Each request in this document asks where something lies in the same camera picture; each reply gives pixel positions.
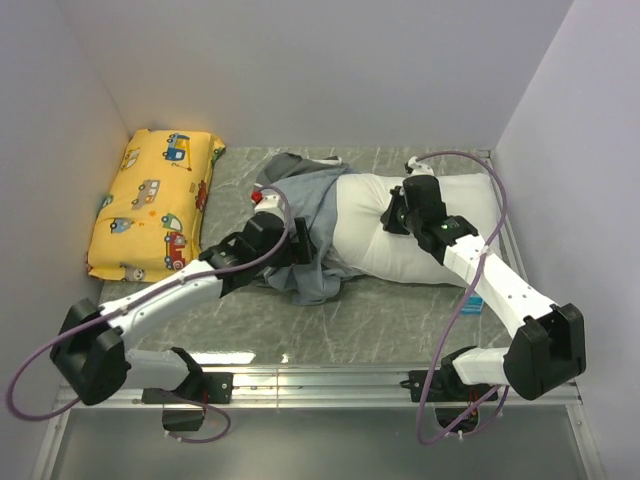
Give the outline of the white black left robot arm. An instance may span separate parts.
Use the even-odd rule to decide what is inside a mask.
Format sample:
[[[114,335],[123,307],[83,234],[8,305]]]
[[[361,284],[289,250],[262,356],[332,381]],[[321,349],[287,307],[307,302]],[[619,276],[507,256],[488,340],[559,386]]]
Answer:
[[[50,359],[88,406],[121,388],[156,390],[179,402],[203,401],[205,374],[191,354],[179,347],[143,351],[137,344],[182,312],[219,300],[267,270],[307,265],[316,253],[303,218],[287,226],[278,215],[259,212],[242,231],[162,281],[100,306],[90,300],[75,303]]]

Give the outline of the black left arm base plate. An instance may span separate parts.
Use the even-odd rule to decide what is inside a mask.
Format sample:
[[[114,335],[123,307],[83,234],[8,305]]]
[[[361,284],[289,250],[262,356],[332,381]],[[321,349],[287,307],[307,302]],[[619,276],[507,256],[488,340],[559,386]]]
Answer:
[[[225,405],[231,401],[234,374],[231,372],[190,373],[174,390],[144,389],[143,404],[189,403]]]

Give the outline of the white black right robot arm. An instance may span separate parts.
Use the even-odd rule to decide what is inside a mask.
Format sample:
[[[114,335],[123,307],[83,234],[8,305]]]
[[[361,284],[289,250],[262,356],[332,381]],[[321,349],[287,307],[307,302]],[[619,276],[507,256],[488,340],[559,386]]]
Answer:
[[[580,310],[536,291],[490,252],[476,227],[448,213],[435,177],[411,176],[390,195],[381,216],[384,231],[413,236],[422,251],[488,304],[511,338],[506,348],[468,347],[445,357],[439,371],[446,396],[460,400],[482,384],[509,386],[535,400],[585,372]]]

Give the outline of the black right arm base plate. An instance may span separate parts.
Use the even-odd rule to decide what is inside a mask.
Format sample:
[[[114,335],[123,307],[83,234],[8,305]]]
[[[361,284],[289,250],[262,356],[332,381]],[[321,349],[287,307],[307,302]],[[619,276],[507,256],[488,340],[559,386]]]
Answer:
[[[399,385],[410,392],[411,401],[418,403],[428,370],[411,370],[408,378],[402,380]],[[491,387],[487,384],[466,385],[463,384],[454,370],[441,367],[434,371],[434,375],[427,393],[428,403],[471,403],[489,392]]]

